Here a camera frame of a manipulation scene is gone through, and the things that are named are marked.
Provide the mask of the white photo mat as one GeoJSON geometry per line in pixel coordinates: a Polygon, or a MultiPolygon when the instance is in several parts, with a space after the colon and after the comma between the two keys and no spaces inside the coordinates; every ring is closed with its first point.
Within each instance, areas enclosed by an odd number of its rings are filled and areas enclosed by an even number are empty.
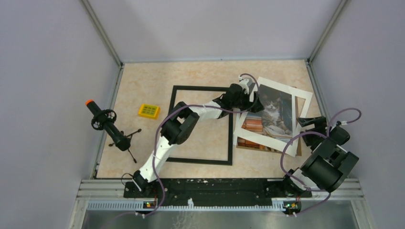
{"type": "MultiPolygon", "coordinates": [[[[265,85],[283,92],[286,92],[292,95],[292,113],[294,115],[292,121],[294,124],[294,130],[292,137],[298,135],[302,130],[302,127],[298,124],[297,118],[305,118],[309,111],[310,103],[313,97],[312,92],[303,91],[301,89],[288,86],[285,84],[278,83],[269,79],[260,77],[258,80],[259,87],[260,85],[265,85]]],[[[239,114],[236,117],[236,127],[234,129],[234,146],[238,148],[268,151],[268,152],[282,152],[284,147],[287,145],[288,141],[292,139],[288,138],[286,141],[281,141],[276,138],[267,137],[264,135],[256,134],[250,131],[247,131],[242,128],[242,124],[248,115],[249,112],[239,114]]]]}

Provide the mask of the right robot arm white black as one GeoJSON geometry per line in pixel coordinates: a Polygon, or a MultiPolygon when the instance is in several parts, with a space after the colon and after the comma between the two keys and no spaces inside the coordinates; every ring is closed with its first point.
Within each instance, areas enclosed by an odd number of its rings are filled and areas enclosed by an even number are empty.
{"type": "Polygon", "coordinates": [[[342,127],[346,122],[337,121],[329,127],[324,116],[299,117],[297,122],[301,127],[314,125],[301,133],[311,154],[301,167],[285,174],[280,183],[281,193],[298,197],[307,191],[335,191],[359,161],[358,156],[342,147],[350,140],[350,134],[342,127]]]}

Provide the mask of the cat photo print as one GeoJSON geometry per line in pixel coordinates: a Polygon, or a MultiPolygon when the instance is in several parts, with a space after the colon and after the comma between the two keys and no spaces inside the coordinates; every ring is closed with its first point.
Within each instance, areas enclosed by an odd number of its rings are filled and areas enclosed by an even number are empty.
{"type": "Polygon", "coordinates": [[[260,85],[259,101],[264,110],[258,113],[249,112],[242,128],[281,141],[291,138],[294,130],[292,95],[260,85]]]}

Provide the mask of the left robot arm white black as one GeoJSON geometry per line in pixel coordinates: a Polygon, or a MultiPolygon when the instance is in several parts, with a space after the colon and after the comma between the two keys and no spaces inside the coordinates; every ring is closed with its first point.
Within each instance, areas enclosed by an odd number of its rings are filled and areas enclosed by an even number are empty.
{"type": "Polygon", "coordinates": [[[171,151],[190,137],[199,121],[221,119],[229,114],[257,113],[263,109],[259,101],[259,84],[248,79],[231,84],[224,94],[208,103],[187,105],[179,102],[159,125],[151,155],[133,175],[135,191],[141,197],[151,195],[152,182],[158,179],[171,151]]]}

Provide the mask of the black picture frame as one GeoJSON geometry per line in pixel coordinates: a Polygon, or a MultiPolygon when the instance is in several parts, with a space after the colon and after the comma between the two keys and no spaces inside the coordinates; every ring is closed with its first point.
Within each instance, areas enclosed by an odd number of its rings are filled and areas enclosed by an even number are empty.
{"type": "MultiPolygon", "coordinates": [[[[227,87],[174,85],[172,88],[172,93],[171,93],[169,113],[175,107],[175,99],[176,99],[176,94],[177,94],[178,90],[225,93],[227,89],[228,89],[227,87]]],[[[166,161],[174,162],[174,163],[187,163],[187,164],[232,166],[233,165],[233,127],[234,127],[234,117],[233,117],[233,114],[229,114],[228,115],[228,146],[227,146],[227,159],[226,160],[168,157],[168,159],[166,161]]]]}

